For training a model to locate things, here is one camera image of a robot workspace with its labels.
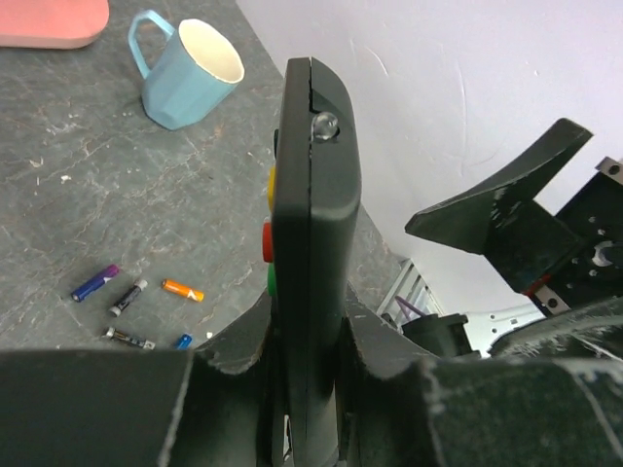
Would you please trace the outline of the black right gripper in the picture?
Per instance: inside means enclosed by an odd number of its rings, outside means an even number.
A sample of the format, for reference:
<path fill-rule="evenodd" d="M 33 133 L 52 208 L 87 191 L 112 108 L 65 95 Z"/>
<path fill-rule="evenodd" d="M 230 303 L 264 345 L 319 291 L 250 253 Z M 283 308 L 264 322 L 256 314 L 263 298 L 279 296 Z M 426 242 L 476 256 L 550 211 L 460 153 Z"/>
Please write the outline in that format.
<path fill-rule="evenodd" d="M 405 226 L 406 234 L 485 257 L 551 316 L 499 337 L 491 357 L 561 354 L 571 338 L 622 328 L 622 162 L 599 162 L 556 216 L 534 200 L 592 137 L 561 118 L 494 175 Z"/>

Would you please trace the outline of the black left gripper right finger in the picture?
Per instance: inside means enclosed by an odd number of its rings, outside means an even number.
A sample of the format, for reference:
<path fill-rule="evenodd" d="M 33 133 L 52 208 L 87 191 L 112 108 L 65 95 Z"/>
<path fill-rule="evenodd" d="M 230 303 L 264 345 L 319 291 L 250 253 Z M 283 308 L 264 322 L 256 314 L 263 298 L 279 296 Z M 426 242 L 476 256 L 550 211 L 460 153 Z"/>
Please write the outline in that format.
<path fill-rule="evenodd" d="M 348 291 L 337 381 L 343 466 L 618 466 L 622 365 L 440 359 Z"/>

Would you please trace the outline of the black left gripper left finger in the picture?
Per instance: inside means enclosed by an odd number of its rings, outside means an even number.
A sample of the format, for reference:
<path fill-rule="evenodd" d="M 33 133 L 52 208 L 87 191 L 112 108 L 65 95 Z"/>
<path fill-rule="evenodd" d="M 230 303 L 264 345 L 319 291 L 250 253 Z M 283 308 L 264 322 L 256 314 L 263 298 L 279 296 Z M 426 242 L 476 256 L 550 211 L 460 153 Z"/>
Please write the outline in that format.
<path fill-rule="evenodd" d="M 271 298 L 194 350 L 1 355 L 5 466 L 279 466 Z"/>

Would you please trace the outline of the orange battery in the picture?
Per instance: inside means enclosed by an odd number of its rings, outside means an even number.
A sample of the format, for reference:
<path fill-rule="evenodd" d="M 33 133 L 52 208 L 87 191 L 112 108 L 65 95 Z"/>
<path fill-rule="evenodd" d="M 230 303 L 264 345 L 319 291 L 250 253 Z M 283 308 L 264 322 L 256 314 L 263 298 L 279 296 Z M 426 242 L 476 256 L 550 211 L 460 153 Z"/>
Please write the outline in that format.
<path fill-rule="evenodd" d="M 202 302 L 204 298 L 204 293 L 201 290 L 176 282 L 172 279 L 165 279 L 162 282 L 162 288 L 196 303 Z"/>

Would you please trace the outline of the black remote control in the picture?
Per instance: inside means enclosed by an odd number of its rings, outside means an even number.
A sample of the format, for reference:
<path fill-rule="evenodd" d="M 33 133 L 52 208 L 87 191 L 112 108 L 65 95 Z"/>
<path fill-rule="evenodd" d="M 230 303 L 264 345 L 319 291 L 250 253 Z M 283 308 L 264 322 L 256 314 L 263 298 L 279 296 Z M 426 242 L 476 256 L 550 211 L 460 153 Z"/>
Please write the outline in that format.
<path fill-rule="evenodd" d="M 275 321 L 293 462 L 326 466 L 338 447 L 335 379 L 361 168 L 347 88 L 320 60 L 288 60 L 275 144 Z"/>

